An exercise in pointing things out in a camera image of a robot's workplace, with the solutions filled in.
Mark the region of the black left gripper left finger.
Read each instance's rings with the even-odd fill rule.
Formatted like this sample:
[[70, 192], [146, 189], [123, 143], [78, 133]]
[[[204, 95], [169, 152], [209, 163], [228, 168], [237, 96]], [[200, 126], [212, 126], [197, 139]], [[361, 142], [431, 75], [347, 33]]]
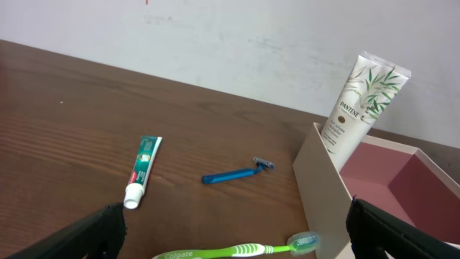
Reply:
[[127, 235], [123, 209], [106, 205], [9, 258], [117, 258]]

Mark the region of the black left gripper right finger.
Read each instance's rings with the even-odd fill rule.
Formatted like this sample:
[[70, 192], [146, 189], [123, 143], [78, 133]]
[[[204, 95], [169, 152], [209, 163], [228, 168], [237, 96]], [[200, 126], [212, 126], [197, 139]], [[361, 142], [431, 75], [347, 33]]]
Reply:
[[457, 247], [420, 231], [363, 199], [352, 199], [346, 230], [356, 259], [459, 259]]

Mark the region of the teal Colgate toothpaste tube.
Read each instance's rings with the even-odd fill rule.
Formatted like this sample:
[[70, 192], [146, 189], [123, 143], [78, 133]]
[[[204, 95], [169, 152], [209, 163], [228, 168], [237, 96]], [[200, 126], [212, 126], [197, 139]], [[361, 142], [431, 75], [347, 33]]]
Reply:
[[124, 206], [127, 209], [136, 209], [141, 203], [142, 197], [146, 192], [150, 171], [161, 142], [161, 137], [141, 137], [134, 167], [125, 188]]

